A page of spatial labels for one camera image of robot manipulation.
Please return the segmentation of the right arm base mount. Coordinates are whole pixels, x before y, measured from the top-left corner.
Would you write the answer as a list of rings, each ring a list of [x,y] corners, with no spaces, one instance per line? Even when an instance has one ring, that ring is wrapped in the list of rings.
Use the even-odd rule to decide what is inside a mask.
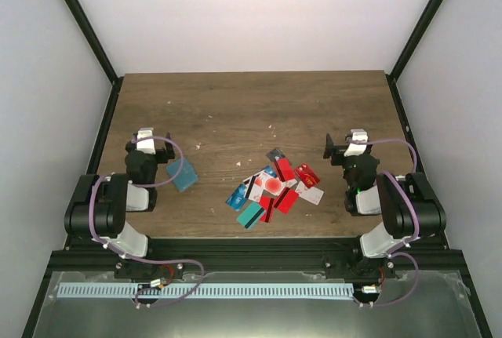
[[[330,253],[323,257],[322,266],[327,278],[342,278],[347,282],[376,281],[383,275],[393,277],[395,272],[383,259],[368,259],[346,253]]]

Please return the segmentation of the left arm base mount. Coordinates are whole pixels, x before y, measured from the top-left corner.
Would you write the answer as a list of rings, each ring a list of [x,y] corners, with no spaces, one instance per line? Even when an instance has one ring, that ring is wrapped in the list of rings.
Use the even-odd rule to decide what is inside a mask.
[[[134,260],[120,260],[115,265],[115,277],[133,282],[149,282],[157,278],[181,279],[183,268],[177,265],[150,264]]]

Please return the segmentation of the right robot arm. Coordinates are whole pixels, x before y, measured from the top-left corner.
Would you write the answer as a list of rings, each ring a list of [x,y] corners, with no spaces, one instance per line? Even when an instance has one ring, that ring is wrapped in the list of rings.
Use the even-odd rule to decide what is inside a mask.
[[[400,143],[408,147],[413,167],[406,175],[379,170],[372,156],[376,144]],[[353,129],[344,145],[326,136],[323,158],[343,170],[347,184],[344,204],[352,216],[380,215],[381,222],[359,239],[360,250],[348,258],[351,273],[364,278],[376,269],[376,258],[390,257],[420,238],[441,235],[446,213],[427,177],[418,170],[414,147],[402,139],[370,140],[364,129]]]

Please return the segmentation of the teal card with black stripe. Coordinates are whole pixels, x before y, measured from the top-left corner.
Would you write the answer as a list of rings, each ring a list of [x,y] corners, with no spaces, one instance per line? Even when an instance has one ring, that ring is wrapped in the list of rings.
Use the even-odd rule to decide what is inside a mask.
[[[264,208],[257,202],[251,202],[244,211],[237,217],[237,221],[246,230],[252,228],[264,215]]]

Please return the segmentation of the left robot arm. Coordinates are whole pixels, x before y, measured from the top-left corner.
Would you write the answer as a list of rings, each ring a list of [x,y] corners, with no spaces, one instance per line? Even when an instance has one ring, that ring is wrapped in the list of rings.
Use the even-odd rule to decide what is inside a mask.
[[[176,158],[171,136],[155,145],[152,128],[142,128],[125,145],[125,172],[102,178],[87,174],[79,178],[64,216],[68,235],[90,238],[121,257],[135,256],[133,270],[142,278],[154,277],[160,259],[148,251],[149,237],[126,221],[127,213],[150,212],[157,200],[155,184],[160,165]]]

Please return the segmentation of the teal leather card holder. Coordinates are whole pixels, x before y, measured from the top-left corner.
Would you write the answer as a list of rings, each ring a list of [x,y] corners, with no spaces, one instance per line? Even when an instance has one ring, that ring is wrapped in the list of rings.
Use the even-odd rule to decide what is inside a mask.
[[[178,159],[166,166],[169,177],[175,176],[173,184],[179,192],[184,192],[198,182],[198,175],[193,165],[186,159]]]

